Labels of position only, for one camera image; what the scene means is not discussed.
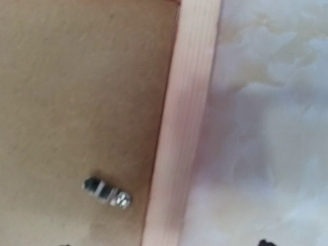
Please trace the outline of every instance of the wooden frame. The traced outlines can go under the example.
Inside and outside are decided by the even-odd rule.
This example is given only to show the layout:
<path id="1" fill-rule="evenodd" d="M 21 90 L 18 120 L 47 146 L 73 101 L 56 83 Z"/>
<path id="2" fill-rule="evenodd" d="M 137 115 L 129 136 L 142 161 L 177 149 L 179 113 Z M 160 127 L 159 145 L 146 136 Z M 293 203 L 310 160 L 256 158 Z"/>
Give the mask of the wooden frame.
<path id="1" fill-rule="evenodd" d="M 182 0 L 142 246 L 178 246 L 221 0 Z"/>

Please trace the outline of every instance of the metal component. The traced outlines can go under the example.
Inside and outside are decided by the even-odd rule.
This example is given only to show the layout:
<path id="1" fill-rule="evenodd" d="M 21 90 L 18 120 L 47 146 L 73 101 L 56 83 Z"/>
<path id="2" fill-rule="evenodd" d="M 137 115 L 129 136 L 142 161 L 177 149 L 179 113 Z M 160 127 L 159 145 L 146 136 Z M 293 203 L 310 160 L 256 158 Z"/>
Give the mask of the metal component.
<path id="1" fill-rule="evenodd" d="M 101 203 L 109 203 L 113 207 L 126 209 L 132 201 L 129 193 L 111 187 L 96 177 L 86 179 L 82 184 L 82 189 L 97 198 Z"/>

